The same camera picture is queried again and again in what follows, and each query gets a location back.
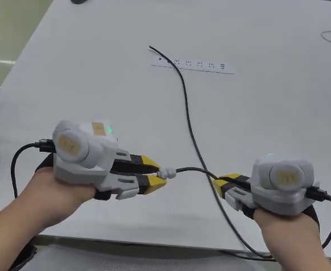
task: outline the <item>power strip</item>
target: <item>power strip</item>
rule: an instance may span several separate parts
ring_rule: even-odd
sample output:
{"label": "power strip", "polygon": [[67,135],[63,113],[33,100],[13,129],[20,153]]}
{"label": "power strip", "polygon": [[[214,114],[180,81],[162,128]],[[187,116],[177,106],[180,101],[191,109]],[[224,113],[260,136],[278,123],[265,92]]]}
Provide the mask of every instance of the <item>power strip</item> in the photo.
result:
{"label": "power strip", "polygon": [[[178,58],[171,59],[173,63],[179,69],[190,69],[192,71],[202,71],[202,72],[218,72],[226,73],[229,75],[234,74],[234,69],[228,66],[226,63],[213,63],[213,62],[202,62],[199,60],[180,60]],[[157,67],[168,67],[172,68],[173,66],[163,57],[155,55],[152,59],[152,65]]]}

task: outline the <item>white cable connector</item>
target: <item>white cable connector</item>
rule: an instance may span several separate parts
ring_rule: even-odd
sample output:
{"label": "white cable connector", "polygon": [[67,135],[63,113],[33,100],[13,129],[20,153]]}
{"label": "white cable connector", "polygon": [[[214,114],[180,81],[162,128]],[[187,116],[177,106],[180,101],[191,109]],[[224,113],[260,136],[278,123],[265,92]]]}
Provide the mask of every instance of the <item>white cable connector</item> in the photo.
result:
{"label": "white cable connector", "polygon": [[161,168],[157,175],[161,179],[173,179],[176,176],[176,170],[175,168]]}

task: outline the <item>table surface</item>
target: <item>table surface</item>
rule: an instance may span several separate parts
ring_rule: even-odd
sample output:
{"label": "table surface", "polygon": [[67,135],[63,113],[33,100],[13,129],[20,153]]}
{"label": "table surface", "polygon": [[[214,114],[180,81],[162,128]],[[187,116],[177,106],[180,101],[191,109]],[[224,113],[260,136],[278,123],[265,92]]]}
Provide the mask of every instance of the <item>table surface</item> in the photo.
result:
{"label": "table surface", "polygon": [[[268,152],[313,162],[331,195],[331,2],[273,0],[54,0],[0,89],[0,209],[12,200],[10,163],[61,119],[110,119],[120,147],[163,167],[200,166],[170,57],[226,62],[234,75],[183,71],[199,147],[215,174],[250,174]],[[19,190],[45,157],[19,158]],[[331,205],[315,204],[322,239]],[[253,221],[224,207],[265,251]],[[245,250],[203,174],[182,173],[149,196],[92,200],[46,235]],[[331,256],[331,244],[325,250]]]}

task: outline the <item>wrist strap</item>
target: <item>wrist strap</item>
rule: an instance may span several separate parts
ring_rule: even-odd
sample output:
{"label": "wrist strap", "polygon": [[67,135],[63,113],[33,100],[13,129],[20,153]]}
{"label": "wrist strap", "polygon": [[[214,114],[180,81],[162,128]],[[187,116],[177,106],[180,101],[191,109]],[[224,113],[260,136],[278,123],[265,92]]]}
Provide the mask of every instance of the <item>wrist strap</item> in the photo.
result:
{"label": "wrist strap", "polygon": [[[255,209],[248,208],[248,206],[246,206],[245,204],[243,204],[242,211],[245,214],[245,216],[248,216],[250,219],[253,219]],[[307,215],[310,218],[312,218],[317,223],[318,228],[320,229],[318,216],[317,216],[316,210],[314,209],[313,205],[309,206],[302,213],[304,213],[305,215]]]}

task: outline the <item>yellow label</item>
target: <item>yellow label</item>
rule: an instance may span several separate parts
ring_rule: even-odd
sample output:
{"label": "yellow label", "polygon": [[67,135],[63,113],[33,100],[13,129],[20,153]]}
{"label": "yellow label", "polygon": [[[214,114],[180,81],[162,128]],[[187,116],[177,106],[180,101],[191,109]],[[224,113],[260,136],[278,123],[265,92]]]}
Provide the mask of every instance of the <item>yellow label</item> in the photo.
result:
{"label": "yellow label", "polygon": [[64,134],[59,137],[58,146],[72,156],[77,156],[80,151],[80,144]]}
{"label": "yellow label", "polygon": [[92,131],[94,132],[94,135],[106,136],[105,127],[104,127],[103,123],[92,122],[91,125],[92,125]]}
{"label": "yellow label", "polygon": [[299,185],[299,176],[297,172],[278,171],[276,182],[279,185]]}

